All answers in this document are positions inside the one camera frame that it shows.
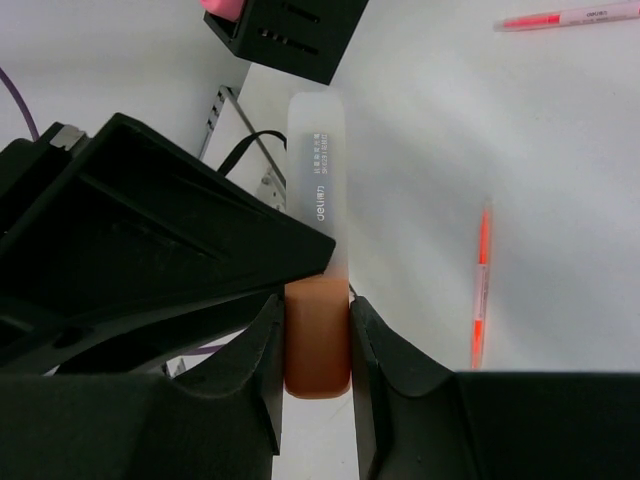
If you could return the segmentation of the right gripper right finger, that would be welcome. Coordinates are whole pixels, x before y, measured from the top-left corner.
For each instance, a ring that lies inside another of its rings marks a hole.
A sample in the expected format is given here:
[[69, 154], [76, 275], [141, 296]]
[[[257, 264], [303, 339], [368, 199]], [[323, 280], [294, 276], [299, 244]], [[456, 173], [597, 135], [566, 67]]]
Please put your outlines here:
[[639, 377], [454, 372], [350, 307], [359, 474], [364, 479], [635, 479]]

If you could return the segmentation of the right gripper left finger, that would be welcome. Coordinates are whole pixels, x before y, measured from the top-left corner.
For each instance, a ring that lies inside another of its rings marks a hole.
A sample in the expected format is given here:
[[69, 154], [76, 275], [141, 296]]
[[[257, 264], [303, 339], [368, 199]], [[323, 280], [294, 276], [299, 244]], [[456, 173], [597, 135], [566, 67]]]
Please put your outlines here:
[[268, 479], [280, 452], [284, 303], [175, 378], [5, 375], [5, 479]]

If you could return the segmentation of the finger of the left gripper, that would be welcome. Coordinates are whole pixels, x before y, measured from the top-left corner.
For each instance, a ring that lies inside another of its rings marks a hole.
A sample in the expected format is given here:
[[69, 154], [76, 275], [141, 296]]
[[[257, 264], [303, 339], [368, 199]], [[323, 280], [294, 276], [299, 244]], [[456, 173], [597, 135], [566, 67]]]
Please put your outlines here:
[[300, 222], [138, 120], [1, 153], [1, 369], [133, 372], [242, 328], [300, 280]]

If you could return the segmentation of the orange cap grey marker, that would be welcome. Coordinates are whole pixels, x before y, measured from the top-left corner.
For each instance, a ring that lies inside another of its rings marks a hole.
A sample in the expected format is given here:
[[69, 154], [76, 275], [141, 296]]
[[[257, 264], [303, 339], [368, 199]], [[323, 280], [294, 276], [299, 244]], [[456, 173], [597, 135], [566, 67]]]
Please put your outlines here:
[[285, 287], [285, 386], [301, 399], [342, 395], [351, 378], [345, 114], [332, 92], [295, 95], [287, 117], [286, 212], [305, 227]]

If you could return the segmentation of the pink cap glue bottle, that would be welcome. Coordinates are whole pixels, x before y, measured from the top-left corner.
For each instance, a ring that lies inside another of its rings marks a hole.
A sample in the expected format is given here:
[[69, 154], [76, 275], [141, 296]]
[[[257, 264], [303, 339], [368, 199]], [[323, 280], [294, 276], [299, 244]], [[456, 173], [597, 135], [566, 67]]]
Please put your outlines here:
[[204, 10], [216, 17], [236, 23], [244, 10], [245, 0], [201, 0]]

